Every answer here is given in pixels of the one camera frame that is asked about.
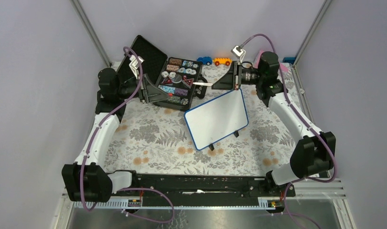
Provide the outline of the white marker pen body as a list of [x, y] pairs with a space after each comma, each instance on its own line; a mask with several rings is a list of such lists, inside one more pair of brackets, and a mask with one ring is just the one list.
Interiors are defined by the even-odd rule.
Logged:
[[205, 87], [213, 85], [212, 83], [203, 83], [203, 82], [194, 82], [193, 84], [198, 86], [205, 86]]

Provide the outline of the blue framed whiteboard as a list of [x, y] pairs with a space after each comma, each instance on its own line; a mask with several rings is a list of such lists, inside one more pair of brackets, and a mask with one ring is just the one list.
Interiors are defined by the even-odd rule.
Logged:
[[228, 91], [184, 113], [196, 150], [233, 135], [249, 125], [242, 89]]

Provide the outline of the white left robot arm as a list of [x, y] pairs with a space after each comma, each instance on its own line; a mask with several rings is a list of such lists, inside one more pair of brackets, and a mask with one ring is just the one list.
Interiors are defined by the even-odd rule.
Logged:
[[106, 203], [113, 196], [150, 197], [153, 192], [175, 199], [184, 192], [235, 192], [235, 177], [213, 176], [197, 169], [185, 120], [189, 101], [141, 101], [141, 84], [151, 75], [144, 66], [136, 77], [129, 67], [105, 68], [98, 73], [99, 90], [93, 126], [75, 161], [61, 175], [71, 201]]

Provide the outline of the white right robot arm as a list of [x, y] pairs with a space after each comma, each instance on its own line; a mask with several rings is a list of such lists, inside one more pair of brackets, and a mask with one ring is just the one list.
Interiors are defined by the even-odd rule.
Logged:
[[258, 98], [280, 118], [296, 141], [289, 162], [267, 173], [266, 193], [276, 197], [284, 190], [285, 184], [303, 179], [317, 181], [315, 174], [329, 170], [336, 172], [336, 137], [313, 124], [292, 100], [277, 54], [264, 52], [257, 68], [245, 68], [246, 52], [234, 48], [232, 53], [238, 58], [231, 64], [233, 89], [237, 90], [243, 84], [255, 85]]

